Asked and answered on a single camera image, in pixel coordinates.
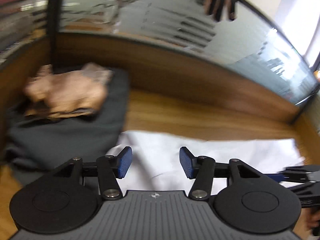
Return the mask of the white garment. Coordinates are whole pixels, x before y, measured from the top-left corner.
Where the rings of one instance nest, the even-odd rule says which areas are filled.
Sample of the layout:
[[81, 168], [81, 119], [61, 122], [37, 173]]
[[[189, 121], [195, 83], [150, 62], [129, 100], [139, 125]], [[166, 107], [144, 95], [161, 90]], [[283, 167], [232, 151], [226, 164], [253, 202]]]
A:
[[[168, 133], [125, 131], [108, 155], [118, 155], [125, 146], [133, 157], [125, 178], [119, 181], [123, 192], [193, 191], [195, 182], [213, 179], [211, 194], [227, 186], [226, 178], [216, 178], [218, 164], [238, 159], [261, 173], [277, 173], [288, 166], [302, 165], [294, 139], [214, 141], [181, 137]], [[181, 147], [187, 147], [200, 164], [195, 179], [188, 179], [180, 164]]]

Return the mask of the black vertical pole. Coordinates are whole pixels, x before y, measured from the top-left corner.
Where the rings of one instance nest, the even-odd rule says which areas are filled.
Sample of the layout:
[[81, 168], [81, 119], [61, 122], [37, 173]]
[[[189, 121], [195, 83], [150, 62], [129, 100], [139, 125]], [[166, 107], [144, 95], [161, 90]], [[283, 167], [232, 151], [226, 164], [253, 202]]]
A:
[[55, 70], [57, 59], [57, 34], [60, 28], [63, 0], [48, 0], [47, 5], [47, 36], [50, 44], [50, 64]]

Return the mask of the glass partition with stripes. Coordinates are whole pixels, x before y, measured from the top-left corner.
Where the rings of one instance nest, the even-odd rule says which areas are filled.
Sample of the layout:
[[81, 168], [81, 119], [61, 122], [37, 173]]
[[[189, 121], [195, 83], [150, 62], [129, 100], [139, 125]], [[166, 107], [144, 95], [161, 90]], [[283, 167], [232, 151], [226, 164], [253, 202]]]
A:
[[317, 92], [307, 62], [282, 30], [252, 3], [238, 0], [236, 20], [215, 22], [202, 0], [1, 0], [1, 61], [44, 35], [129, 37], [217, 62], [301, 106]]

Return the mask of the brown crumpled garment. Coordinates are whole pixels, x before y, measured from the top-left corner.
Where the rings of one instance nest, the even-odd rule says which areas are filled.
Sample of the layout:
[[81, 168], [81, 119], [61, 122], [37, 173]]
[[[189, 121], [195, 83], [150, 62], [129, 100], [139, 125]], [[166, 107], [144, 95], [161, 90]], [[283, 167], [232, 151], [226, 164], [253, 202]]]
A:
[[24, 94], [31, 101], [26, 116], [65, 119], [97, 114], [108, 96], [114, 72], [95, 63], [80, 70], [54, 74], [44, 65], [30, 77]]

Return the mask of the dark grey folded garment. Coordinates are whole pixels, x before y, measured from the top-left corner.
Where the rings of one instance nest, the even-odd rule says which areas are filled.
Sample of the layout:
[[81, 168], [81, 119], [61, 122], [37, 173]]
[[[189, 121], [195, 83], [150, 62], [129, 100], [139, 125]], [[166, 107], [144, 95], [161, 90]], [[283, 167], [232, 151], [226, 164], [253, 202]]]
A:
[[23, 114], [30, 105], [26, 97], [8, 109], [4, 160], [27, 170], [48, 171], [73, 157], [94, 161], [106, 154], [123, 129], [130, 86], [127, 72], [112, 72], [108, 96], [94, 116], [28, 118]]

